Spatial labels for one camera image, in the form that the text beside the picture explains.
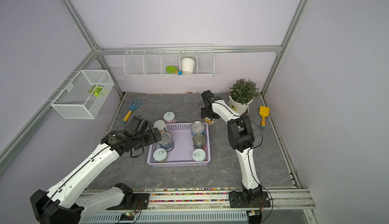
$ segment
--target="green plant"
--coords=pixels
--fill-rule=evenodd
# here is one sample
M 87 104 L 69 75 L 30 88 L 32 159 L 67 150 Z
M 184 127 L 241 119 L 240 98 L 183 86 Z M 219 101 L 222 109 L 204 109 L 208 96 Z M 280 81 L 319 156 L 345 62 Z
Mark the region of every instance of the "green plant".
M 237 80 L 236 83 L 230 88 L 230 96 L 234 101 L 247 105 L 249 101 L 253 100 L 254 97 L 257 97 L 260 94 L 257 91 L 259 89 L 256 88 L 256 85 L 256 83 L 250 80 Z

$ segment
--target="wire shelf basket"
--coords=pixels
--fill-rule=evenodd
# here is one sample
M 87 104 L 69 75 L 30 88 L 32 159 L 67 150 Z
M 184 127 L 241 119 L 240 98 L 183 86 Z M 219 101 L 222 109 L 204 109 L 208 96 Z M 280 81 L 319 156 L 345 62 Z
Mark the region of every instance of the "wire shelf basket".
M 172 77 L 166 73 L 167 66 L 181 70 L 181 60 L 190 57 L 195 61 L 193 74 L 188 77 L 215 76 L 215 56 L 213 47 L 203 48 L 135 48 L 126 47 L 123 58 L 124 74 L 128 77 Z
M 80 70 L 51 106 L 65 119 L 95 119 L 113 86 L 106 70 Z

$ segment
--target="shovel handle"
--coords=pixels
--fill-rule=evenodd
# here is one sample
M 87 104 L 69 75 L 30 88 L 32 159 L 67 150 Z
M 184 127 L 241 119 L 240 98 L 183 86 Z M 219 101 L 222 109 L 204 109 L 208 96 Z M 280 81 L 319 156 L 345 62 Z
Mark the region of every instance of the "shovel handle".
M 129 118 L 129 116 L 131 115 L 131 113 L 132 113 L 132 110 L 130 110 L 130 111 L 127 113 L 127 115 L 124 117 L 123 123 L 127 122 L 127 120 L 128 120 L 128 118 Z
M 261 128 L 265 129 L 265 117 L 262 117 Z

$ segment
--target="black cable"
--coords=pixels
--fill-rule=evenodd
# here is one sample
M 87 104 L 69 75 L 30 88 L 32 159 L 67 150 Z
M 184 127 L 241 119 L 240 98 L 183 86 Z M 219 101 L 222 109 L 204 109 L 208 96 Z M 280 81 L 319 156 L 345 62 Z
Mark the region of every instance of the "black cable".
M 139 213 L 138 218 L 137 218 L 134 222 L 132 222 L 131 224 L 134 224 L 135 222 L 137 222 L 137 220 L 139 219 L 139 217 L 140 217 L 141 214 L 142 214 L 142 209 L 140 209 L 140 213 Z
M 137 157 L 139 157 L 140 155 L 142 155 L 142 154 L 144 153 L 145 149 L 143 148 L 143 146 L 141 146 L 141 148 L 142 148 L 142 153 L 140 153 L 139 155 L 136 155 L 136 156 L 132 156 L 132 149 L 130 149 L 130 150 L 129 150 L 129 157 L 131 157 L 131 158 L 137 158 Z
M 102 149 L 101 151 L 99 151 L 94 157 L 92 157 L 91 160 L 92 160 L 93 158 L 95 158 L 100 152 L 102 152 L 103 150 L 107 149 L 108 147 L 112 147 L 113 145 L 118 144 L 118 143 L 123 142 L 123 141 L 128 140 L 128 139 L 129 139 L 129 138 L 120 140 L 120 141 L 118 141 L 118 142 L 116 142 L 116 143 L 114 143 L 114 144 L 112 144 L 112 145 L 109 145 L 109 146 L 105 147 L 104 149 Z M 45 209 L 47 208 L 47 206 L 49 205 L 49 202 L 50 202 L 51 199 L 54 197 L 54 195 L 55 195 L 56 193 L 58 193 L 58 192 L 61 190 L 61 188 L 62 188 L 63 186 L 65 186 L 65 184 L 66 184 L 74 175 L 76 175 L 76 173 L 78 173 L 83 167 L 85 167 L 85 165 L 88 164 L 91 160 L 88 160 L 82 167 L 80 167 L 77 171 L 75 171 L 75 173 L 73 173 L 73 175 L 70 176 L 70 177 L 61 185 L 61 187 L 59 187 L 58 190 L 56 190 L 56 191 L 53 193 L 53 195 L 50 197 L 50 199 L 49 199 L 49 200 L 46 202 L 46 204 L 42 207 L 42 210 L 45 210 Z
M 274 206 L 274 204 L 273 204 L 273 197 L 271 196 L 271 193 L 269 192 L 269 190 L 267 190 L 267 188 L 263 187 L 262 185 L 261 185 L 261 187 L 264 188 L 264 189 L 269 193 L 270 198 L 271 198 L 271 210 L 270 210 L 269 215 L 268 215 L 263 221 L 261 221 L 261 223 L 263 223 L 264 221 L 266 221 L 267 218 L 270 217 L 270 214 L 271 214 L 271 212 L 273 211 L 273 206 Z
M 238 116 L 238 115 L 235 115 L 234 112 L 231 111 L 231 110 L 230 110 L 228 107 L 226 107 L 225 105 L 223 105 L 223 104 L 221 104 L 221 103 L 217 103 L 217 102 L 214 102 L 214 103 L 219 104 L 219 105 L 222 105 L 222 106 L 225 107 L 230 113 L 232 113 L 232 115 L 234 115 L 234 116 L 236 116 L 236 117 L 240 117 L 240 116 Z M 261 133 L 261 138 L 262 138 L 262 139 L 261 139 L 260 144 L 257 145 L 256 147 L 253 147 L 253 148 L 252 148 L 252 149 L 255 149 L 255 148 L 259 147 L 259 146 L 262 144 L 262 142 L 263 142 L 262 130 L 261 130 L 261 128 L 260 128 L 253 120 L 249 119 L 248 117 L 245 117 L 245 119 L 250 120 L 250 121 L 259 129 L 259 131 L 260 131 L 260 133 Z
M 216 104 L 220 104 L 220 105 L 224 106 L 229 112 L 232 113 L 232 115 L 239 117 L 238 115 L 235 115 L 234 112 L 232 112 L 232 111 L 231 111 L 228 107 L 226 107 L 225 105 L 223 105 L 223 104 L 221 104 L 221 103 L 216 103 Z M 261 133 L 261 142 L 260 142 L 260 144 L 257 145 L 256 147 L 253 147 L 253 148 L 250 149 L 250 150 L 253 150 L 253 149 L 259 147 L 259 146 L 263 143 L 263 134 L 262 134 L 261 128 L 260 128 L 253 120 L 249 119 L 248 117 L 246 117 L 246 119 L 250 120 L 250 121 L 259 129 L 259 131 L 260 131 L 260 133 Z M 249 167 L 250 167 L 251 175 L 252 175 L 253 178 L 254 178 L 254 174 L 252 173 L 251 164 L 250 164 L 250 158 L 249 158 L 249 156 L 250 156 L 250 152 L 249 152 L 249 151 L 250 151 L 250 150 L 248 150 L 248 152 L 247 152 L 247 159 L 249 160 Z M 269 215 L 268 215 L 263 221 L 261 221 L 261 223 L 263 223 L 264 221 L 266 221 L 267 218 L 269 218 L 271 212 L 273 211 L 273 197 L 271 196 L 269 190 L 267 190 L 265 187 L 263 187 L 255 178 L 254 178 L 254 180 L 258 183 L 258 185 L 259 185 L 261 188 L 264 188 L 264 189 L 269 193 L 270 198 L 271 198 L 271 210 L 270 210 Z

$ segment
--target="gray marble floor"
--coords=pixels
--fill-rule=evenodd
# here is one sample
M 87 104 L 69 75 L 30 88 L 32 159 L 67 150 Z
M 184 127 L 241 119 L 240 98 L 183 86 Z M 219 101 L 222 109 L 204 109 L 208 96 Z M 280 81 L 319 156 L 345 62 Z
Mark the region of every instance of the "gray marble floor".
M 220 95 L 226 103 L 227 94 Z M 127 94 L 112 130 L 122 130 L 125 124 L 122 119 L 129 110 L 132 99 L 142 99 L 142 105 L 133 111 L 134 115 L 155 122 L 163 119 L 167 111 L 175 113 L 177 122 L 193 122 L 200 119 L 202 102 L 201 94 Z M 259 126 L 261 117 L 260 98 L 250 105 L 250 119 Z M 260 131 L 253 125 L 255 134 L 254 146 L 261 142 Z M 222 119 L 209 126 L 211 161 L 202 167 L 155 168 L 147 164 L 149 147 L 138 158 L 130 158 L 129 153 L 109 165 L 88 186 L 88 189 L 109 189 L 116 183 L 125 183 L 134 189 L 144 188 L 216 188 L 241 187 L 242 174 L 238 157 L 230 147 L 227 138 L 226 123 Z M 266 129 L 263 132 L 263 144 L 254 149 L 254 162 L 260 183 L 264 186 L 291 186 L 288 169 L 282 157 L 269 120 L 266 118 Z

